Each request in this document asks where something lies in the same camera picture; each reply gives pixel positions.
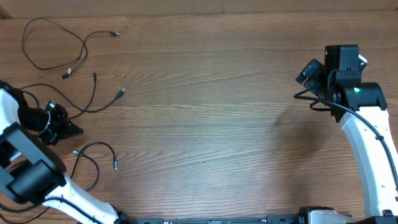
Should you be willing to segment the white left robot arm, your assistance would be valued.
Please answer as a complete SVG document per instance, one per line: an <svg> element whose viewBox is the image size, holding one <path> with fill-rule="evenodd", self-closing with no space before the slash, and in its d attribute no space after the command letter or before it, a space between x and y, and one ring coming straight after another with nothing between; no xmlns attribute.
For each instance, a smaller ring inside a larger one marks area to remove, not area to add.
<svg viewBox="0 0 398 224"><path fill-rule="evenodd" d="M16 203L60 210L79 223L134 223L74 183L49 148L79 134L83 130L60 104L31 108L20 89L1 82L1 192Z"/></svg>

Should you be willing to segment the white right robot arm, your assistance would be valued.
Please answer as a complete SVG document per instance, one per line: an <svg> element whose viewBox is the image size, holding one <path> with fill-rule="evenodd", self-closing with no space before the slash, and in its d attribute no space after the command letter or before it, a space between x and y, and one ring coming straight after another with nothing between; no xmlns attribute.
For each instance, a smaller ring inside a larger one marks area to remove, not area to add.
<svg viewBox="0 0 398 224"><path fill-rule="evenodd" d="M348 138L364 194L361 223L397 223L397 151L387 101L376 82L363 82L368 61L358 45L327 45L324 61L311 60L296 81L295 99L329 112Z"/></svg>

